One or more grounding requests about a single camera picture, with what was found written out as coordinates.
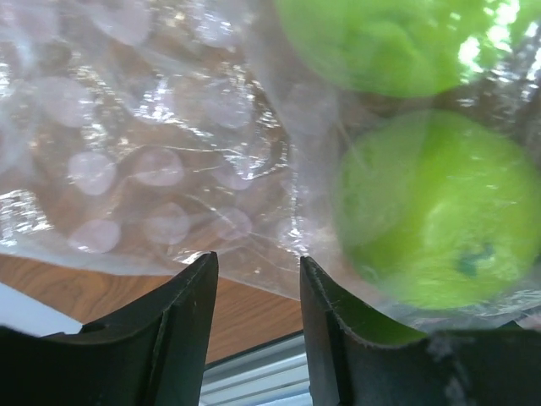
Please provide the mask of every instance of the dark spot on apple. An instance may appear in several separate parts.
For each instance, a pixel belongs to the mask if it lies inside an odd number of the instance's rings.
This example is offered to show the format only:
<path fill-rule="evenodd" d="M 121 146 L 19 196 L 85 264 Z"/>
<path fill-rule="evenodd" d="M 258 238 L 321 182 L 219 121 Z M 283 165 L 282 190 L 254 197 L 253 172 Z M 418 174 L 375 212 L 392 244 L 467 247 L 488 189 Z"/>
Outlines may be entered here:
<path fill-rule="evenodd" d="M 494 247 L 492 244 L 485 244 L 481 252 L 473 253 L 471 251 L 465 251 L 458 260 L 456 269 L 467 277 L 477 276 L 478 262 L 489 259 L 494 255 Z"/>

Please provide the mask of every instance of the green apple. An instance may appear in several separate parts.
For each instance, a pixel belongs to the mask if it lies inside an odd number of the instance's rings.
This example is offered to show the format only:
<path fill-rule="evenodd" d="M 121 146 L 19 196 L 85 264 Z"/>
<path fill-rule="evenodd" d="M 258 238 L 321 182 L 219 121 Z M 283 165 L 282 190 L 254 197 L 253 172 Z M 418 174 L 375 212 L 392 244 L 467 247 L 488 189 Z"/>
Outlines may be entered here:
<path fill-rule="evenodd" d="M 369 282 L 418 308 L 489 299 L 541 248 L 541 175 L 523 149 L 451 112 L 393 118 L 343 157 L 336 231 Z"/>
<path fill-rule="evenodd" d="M 312 70 L 344 88 L 398 97 L 470 83 L 509 55 L 541 18 L 539 0 L 275 4 L 289 41 Z"/>

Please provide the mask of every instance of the brown wooden surface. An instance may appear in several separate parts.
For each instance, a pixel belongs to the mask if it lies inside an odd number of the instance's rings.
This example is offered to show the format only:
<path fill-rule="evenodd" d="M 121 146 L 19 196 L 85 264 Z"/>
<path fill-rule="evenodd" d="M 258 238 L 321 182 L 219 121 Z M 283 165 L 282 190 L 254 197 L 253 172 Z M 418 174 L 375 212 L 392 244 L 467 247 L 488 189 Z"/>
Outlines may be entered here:
<path fill-rule="evenodd" d="M 0 282 L 84 323 L 157 288 L 168 277 L 115 277 L 0 256 Z M 300 304 L 221 279 L 207 362 L 302 329 Z"/>

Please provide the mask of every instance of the wooden table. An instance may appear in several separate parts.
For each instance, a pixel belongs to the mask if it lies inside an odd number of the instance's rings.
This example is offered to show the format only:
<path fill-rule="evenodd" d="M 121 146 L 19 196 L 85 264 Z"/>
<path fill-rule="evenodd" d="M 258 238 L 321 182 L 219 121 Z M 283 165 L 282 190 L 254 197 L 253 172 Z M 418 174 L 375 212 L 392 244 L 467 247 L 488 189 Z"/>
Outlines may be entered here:
<path fill-rule="evenodd" d="M 168 277 L 116 277 L 0 256 L 0 282 L 83 323 L 106 315 Z M 302 329 L 300 303 L 221 279 L 207 362 Z"/>

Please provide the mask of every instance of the transparent plastic packaging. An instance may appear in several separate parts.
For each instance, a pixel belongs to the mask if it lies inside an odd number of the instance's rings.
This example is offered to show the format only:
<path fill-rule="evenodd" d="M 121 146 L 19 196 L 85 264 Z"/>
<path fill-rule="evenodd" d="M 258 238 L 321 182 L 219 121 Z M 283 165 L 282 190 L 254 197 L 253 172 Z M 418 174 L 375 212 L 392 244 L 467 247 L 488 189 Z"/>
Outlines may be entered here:
<path fill-rule="evenodd" d="M 303 251 L 424 331 L 541 305 L 541 3 L 234 0 Z"/>
<path fill-rule="evenodd" d="M 0 252 L 298 296 L 290 146 L 213 0 L 0 4 Z"/>

